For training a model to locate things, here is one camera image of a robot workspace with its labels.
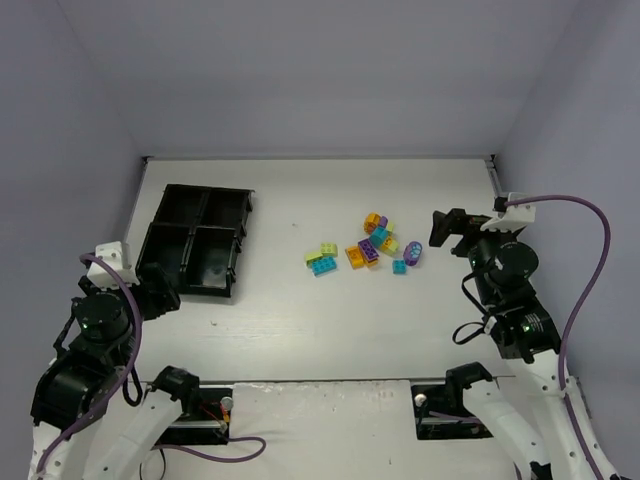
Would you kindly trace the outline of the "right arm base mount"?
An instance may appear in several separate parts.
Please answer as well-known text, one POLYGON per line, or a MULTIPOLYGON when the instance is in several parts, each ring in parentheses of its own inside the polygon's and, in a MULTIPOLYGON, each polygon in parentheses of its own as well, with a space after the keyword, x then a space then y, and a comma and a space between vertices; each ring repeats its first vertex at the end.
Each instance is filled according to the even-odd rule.
POLYGON ((412 384, 411 396, 419 441, 481 440, 493 437, 473 414, 453 403, 444 383, 412 384))

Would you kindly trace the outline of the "teal 2x4 lego brick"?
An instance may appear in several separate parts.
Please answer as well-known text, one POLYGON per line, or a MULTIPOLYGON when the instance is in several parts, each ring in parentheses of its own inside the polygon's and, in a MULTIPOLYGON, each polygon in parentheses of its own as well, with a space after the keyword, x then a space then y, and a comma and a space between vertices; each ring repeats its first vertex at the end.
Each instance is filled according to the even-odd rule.
POLYGON ((324 257, 311 264, 311 271, 315 277, 325 275, 337 269, 337 263, 333 257, 324 257))

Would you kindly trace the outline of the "purple round paw lego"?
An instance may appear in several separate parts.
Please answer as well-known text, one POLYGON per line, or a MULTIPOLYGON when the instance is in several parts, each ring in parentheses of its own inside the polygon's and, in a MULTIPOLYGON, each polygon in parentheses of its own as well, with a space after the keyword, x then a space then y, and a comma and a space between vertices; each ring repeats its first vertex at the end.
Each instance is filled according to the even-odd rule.
POLYGON ((423 246, 418 241, 411 241, 407 244, 403 252, 403 260, 407 266, 416 266, 419 263, 423 251, 423 246))

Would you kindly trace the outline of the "small teal lego brick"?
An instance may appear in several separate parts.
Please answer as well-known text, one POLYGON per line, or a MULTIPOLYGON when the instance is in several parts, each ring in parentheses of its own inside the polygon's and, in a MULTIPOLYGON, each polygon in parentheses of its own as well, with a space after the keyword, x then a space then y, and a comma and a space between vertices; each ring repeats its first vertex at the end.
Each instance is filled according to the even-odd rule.
POLYGON ((407 272, 407 265, 404 260, 396 259, 392 262, 392 272, 394 275, 404 275, 407 272))

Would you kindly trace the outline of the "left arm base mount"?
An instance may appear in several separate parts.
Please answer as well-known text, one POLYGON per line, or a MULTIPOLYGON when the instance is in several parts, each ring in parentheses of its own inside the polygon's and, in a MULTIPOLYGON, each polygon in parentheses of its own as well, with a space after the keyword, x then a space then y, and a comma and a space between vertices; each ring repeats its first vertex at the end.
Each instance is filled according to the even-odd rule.
POLYGON ((183 413, 161 434, 156 445, 220 446, 230 436, 233 387, 204 385, 201 400, 189 412, 183 413))

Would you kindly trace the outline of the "purple 2x4 lego brick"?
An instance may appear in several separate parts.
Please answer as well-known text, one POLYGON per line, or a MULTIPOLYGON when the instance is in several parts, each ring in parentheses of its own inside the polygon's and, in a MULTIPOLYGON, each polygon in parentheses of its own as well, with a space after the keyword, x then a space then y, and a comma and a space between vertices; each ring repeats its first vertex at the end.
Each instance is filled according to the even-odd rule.
POLYGON ((361 250, 365 264, 367 261, 372 261, 376 258, 379 259, 379 254, 369 239, 360 240, 358 242, 358 247, 361 250))

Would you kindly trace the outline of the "orange 2x4 lego brick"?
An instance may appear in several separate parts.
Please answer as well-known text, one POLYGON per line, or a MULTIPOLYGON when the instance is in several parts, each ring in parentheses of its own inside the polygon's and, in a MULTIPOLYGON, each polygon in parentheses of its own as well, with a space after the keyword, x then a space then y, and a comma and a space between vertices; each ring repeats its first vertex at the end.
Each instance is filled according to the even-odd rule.
POLYGON ((347 247, 345 253, 352 269, 359 269, 365 266, 363 255, 358 246, 347 247))

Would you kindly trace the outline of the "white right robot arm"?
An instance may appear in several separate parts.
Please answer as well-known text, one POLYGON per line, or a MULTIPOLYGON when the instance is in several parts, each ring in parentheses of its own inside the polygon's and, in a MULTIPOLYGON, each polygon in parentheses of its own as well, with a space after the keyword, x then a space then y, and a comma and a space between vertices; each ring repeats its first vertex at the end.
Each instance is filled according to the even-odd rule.
POLYGON ((524 225, 499 229, 504 216, 470 215, 463 209, 432 217, 429 244, 451 235, 452 249, 468 259, 478 293, 477 335, 489 336, 529 401, 529 423, 504 397, 479 362, 450 369, 445 385, 454 408, 469 412, 496 439, 521 479, 617 479, 620 474, 594 434, 576 381, 562 354, 566 343, 530 283, 539 266, 535 251, 518 239, 524 225))

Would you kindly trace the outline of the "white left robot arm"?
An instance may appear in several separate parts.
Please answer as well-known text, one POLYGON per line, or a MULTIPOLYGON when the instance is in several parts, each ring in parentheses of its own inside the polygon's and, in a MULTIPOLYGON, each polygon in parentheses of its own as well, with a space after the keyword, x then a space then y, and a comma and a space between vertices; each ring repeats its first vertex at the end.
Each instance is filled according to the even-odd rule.
POLYGON ((165 367, 142 389, 134 419, 96 464, 89 450, 111 398, 133 376, 142 324, 180 307, 168 275, 157 263, 125 273, 92 255, 85 265, 106 273, 105 287, 90 276, 79 281, 82 296, 71 301, 69 320, 78 336, 64 346, 54 343, 56 357, 40 378, 31 407, 32 479, 129 479, 164 431, 180 416, 192 414, 201 401, 200 380, 178 367, 165 367))

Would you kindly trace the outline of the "lime green lego brick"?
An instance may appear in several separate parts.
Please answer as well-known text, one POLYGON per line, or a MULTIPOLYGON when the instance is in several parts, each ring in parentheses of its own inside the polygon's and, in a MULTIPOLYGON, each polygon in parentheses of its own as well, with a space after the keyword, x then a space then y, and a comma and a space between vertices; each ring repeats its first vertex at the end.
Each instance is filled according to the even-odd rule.
POLYGON ((336 257, 338 255, 338 247, 332 242, 322 242, 320 244, 320 252, 323 257, 336 257))

